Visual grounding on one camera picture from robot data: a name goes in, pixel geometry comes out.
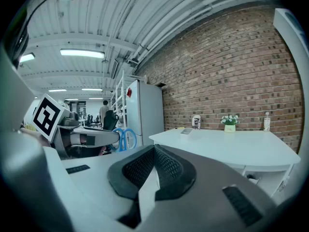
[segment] white refrigerator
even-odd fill
[[[126,119],[127,128],[136,135],[136,147],[154,144],[149,136],[164,132],[161,88],[134,81],[126,89]],[[133,143],[130,135],[128,146],[132,147]]]

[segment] pipe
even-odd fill
[[[135,51],[133,58],[136,58],[137,54],[145,47],[147,42],[151,39],[151,37],[168,21],[170,20],[177,12],[183,9],[185,6],[189,5],[190,3],[196,0],[184,0],[179,3],[176,7],[174,7],[170,12],[168,12],[146,35],[143,41],[140,43],[138,49]]]
[[[210,4],[213,3],[217,0],[204,0],[202,1],[201,7],[204,6],[204,4]],[[178,17],[175,21],[173,21],[172,23],[170,23],[166,28],[164,28],[152,41],[151,43],[149,43],[149,45],[147,46],[148,49],[151,49],[156,42],[158,42],[169,30],[171,30],[175,25],[177,25],[180,21],[182,21],[183,19],[185,19],[189,14],[184,13],[186,16],[183,17],[183,15],[181,15],[180,17]],[[147,52],[149,52],[149,50],[147,50],[147,48],[144,50],[144,52],[139,56],[138,61],[140,61],[146,54]]]
[[[218,4],[215,4],[211,7],[207,7],[206,9],[194,14],[193,16],[191,16],[190,18],[186,19],[185,21],[183,21],[181,24],[179,24],[177,27],[175,27],[172,31],[170,31],[169,33],[167,33],[163,38],[161,38],[149,51],[147,51],[145,54],[143,53],[143,58],[140,59],[140,62],[142,62],[146,57],[147,55],[152,52],[162,41],[164,41],[169,35],[171,35],[174,31],[176,31],[177,29],[179,29],[180,27],[182,27],[184,24],[186,24],[187,22],[191,21],[192,19],[194,19],[195,17],[199,16],[200,14],[206,12],[207,10],[210,10],[210,9],[213,9],[215,7],[218,7],[218,6],[221,6],[225,3],[229,3],[229,2],[232,2],[232,1],[235,1],[235,0],[225,0],[225,1],[222,1]]]

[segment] brick wall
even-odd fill
[[[261,130],[269,111],[271,131],[297,151],[303,102],[297,68],[272,25],[274,8],[222,12],[193,25],[140,70],[162,88],[165,130],[191,126],[223,130],[221,117],[237,114],[237,130]]]

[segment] green pot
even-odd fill
[[[232,126],[225,125],[224,126],[224,131],[228,132],[228,133],[236,132],[236,126],[235,125],[232,125]]]

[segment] black rubber pad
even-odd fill
[[[68,172],[68,174],[73,174],[73,173],[80,172],[80,171],[83,171],[89,168],[90,167],[87,165],[81,165],[81,166],[77,166],[73,168],[67,168],[66,171]]]
[[[153,167],[160,182],[155,201],[181,197],[191,188],[197,177],[192,163],[160,145],[150,145],[115,162],[108,169],[107,178],[119,196],[137,201],[139,190]]]
[[[236,186],[226,187],[222,191],[247,227],[262,218],[261,213]]]

